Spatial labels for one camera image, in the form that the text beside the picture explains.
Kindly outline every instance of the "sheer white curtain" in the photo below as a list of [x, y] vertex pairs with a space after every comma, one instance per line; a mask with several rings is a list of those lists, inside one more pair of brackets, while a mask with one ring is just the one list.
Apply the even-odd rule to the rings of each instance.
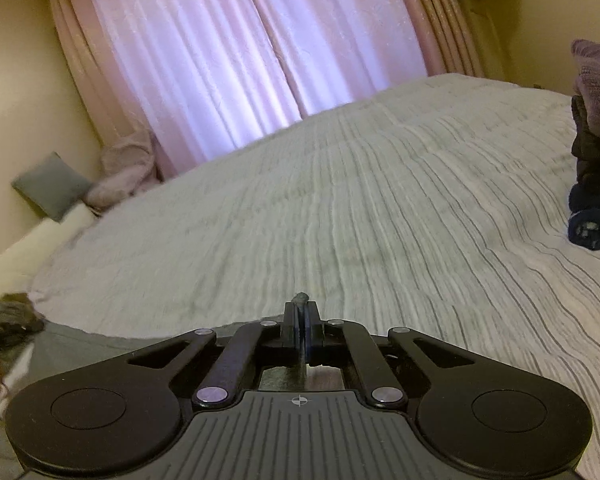
[[427, 71], [403, 0], [92, 0], [173, 167]]

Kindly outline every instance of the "curtain fold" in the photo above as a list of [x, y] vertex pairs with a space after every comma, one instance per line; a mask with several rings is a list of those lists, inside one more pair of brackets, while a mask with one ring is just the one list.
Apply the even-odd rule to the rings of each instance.
[[455, 0], [51, 4], [102, 142], [150, 129], [167, 175], [414, 78], [482, 73]]

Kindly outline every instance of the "bed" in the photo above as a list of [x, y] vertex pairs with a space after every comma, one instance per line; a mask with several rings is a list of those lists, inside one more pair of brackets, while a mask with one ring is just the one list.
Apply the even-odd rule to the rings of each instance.
[[557, 380], [595, 419], [600, 252], [568, 243], [568, 97], [461, 75], [312, 116], [128, 200], [31, 285], [51, 321], [163, 337], [273, 316], [406, 325]]

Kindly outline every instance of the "crosshair symbol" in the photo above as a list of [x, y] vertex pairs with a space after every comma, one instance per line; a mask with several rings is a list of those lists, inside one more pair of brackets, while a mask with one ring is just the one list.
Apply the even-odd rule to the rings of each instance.
[[291, 402], [294, 403], [296, 406], [304, 406], [306, 403], [309, 402], [309, 399], [298, 395], [297, 397], [294, 397], [293, 399], [291, 399]]

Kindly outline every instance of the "pillow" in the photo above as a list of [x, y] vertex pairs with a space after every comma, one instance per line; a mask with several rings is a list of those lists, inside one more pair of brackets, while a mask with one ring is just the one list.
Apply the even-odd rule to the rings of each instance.
[[61, 223], [45, 218], [0, 255], [0, 297], [26, 290], [45, 261], [94, 222], [95, 217], [83, 203], [72, 208]]
[[46, 216], [59, 222], [87, 193], [92, 183], [54, 152], [35, 168], [21, 174], [11, 185]]

